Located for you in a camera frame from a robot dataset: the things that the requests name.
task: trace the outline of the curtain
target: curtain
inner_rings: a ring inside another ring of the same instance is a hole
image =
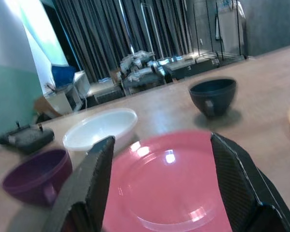
[[[72,47],[89,80],[96,82],[119,67],[123,57],[134,51],[151,51],[141,11],[141,2],[151,6],[157,23],[163,56],[192,51],[185,0],[53,0]],[[156,58],[162,53],[154,21],[145,15]]]

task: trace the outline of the table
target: table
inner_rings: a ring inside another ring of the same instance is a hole
[[[219,75],[235,78],[238,94],[226,116],[207,121],[193,105],[188,87]],[[272,180],[290,209],[290,47],[46,122],[44,127],[52,128],[56,136],[48,147],[62,145],[63,135],[76,122],[116,107],[136,111],[136,139],[181,129],[209,129],[236,141]],[[70,155],[74,167],[84,157]],[[0,182],[21,159],[0,147]],[[48,210],[22,205],[0,189],[0,232],[39,231],[47,214]]]

